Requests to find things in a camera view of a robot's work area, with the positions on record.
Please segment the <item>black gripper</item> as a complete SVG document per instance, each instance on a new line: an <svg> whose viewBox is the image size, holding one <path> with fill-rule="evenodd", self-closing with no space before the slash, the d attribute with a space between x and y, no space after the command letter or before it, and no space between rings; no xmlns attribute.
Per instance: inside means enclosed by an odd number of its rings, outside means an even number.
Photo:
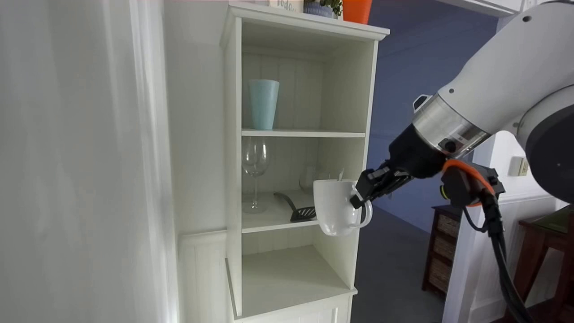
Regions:
<svg viewBox="0 0 574 323"><path fill-rule="evenodd" d="M389 157L378 168L366 168L350 197L353 208L364 206L380 195L391 193L412 177L432 177L446 156L430 147L414 125L405 127L389 145Z"/></svg>

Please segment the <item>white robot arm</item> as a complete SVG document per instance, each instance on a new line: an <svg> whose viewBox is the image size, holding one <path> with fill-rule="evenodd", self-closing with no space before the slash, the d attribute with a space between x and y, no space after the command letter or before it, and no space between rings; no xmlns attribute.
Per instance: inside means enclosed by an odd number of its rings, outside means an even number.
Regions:
<svg viewBox="0 0 574 323"><path fill-rule="evenodd" d="M355 181L359 208L411 179L437 174L506 129L538 186L574 200L574 0L547 0L497 30L461 71L414 107L389 157Z"/></svg>

